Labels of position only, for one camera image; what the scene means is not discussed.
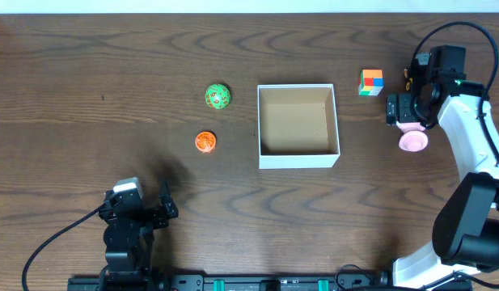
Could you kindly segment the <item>pink duck toy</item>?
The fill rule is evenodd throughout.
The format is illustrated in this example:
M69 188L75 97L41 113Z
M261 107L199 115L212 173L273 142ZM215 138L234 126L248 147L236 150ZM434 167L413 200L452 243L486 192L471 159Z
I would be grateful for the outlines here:
M425 127L420 123L400 123L396 125L403 133L399 140L399 148L408 152L422 151L428 144L429 139L424 133Z

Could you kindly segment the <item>colourful puzzle cube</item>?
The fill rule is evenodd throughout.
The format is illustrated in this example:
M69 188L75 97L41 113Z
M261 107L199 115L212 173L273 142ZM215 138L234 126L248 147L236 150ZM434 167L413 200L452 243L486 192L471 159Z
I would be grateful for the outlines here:
M378 96L384 88L383 72L376 69L364 69L360 74L358 94Z

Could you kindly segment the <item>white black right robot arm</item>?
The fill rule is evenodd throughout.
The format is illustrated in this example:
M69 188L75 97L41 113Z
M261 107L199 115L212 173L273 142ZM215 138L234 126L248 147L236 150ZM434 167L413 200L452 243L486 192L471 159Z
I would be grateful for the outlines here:
M387 97L386 122L403 135L408 152L428 144L430 124L446 134L459 186L433 224L430 242L392 266L391 283L403 289L452 290L470 286L480 272L499 270L499 135L484 85L463 72L466 50L434 47L404 71L406 91Z

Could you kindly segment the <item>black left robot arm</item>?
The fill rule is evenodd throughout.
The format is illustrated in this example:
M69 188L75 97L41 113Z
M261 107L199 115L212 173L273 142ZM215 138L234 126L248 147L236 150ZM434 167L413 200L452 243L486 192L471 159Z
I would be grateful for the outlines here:
M169 226L179 216L167 182L159 188L159 203L147 208L136 177L123 179L105 193L99 217L108 226L104 231L105 259L114 276L141 279L151 273L154 231Z

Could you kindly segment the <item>yellow grey toy truck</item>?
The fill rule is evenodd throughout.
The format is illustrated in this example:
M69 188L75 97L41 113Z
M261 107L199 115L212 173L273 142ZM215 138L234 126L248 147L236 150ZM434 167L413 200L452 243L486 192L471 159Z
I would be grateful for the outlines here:
M410 77L410 70L408 68L404 69L404 77L405 77L405 90L410 91L412 86L412 78Z

